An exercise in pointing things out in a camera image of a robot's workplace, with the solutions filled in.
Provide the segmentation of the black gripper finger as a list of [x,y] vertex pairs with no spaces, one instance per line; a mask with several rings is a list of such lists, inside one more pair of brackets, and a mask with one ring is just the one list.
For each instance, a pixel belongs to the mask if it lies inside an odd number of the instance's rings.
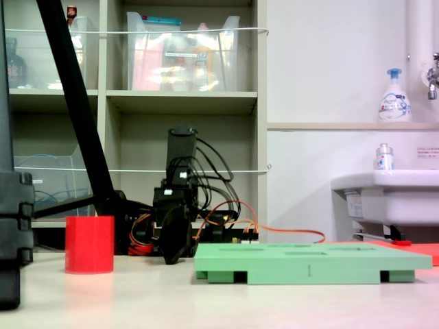
[[180,206],[178,208],[176,227],[176,259],[178,260],[190,252],[192,245],[192,226],[186,206]]
[[163,255],[165,263],[167,265],[173,265],[176,261],[174,260],[176,252],[174,251],[174,216],[177,207],[169,209],[164,216],[163,222],[161,224],[161,235],[159,249]]

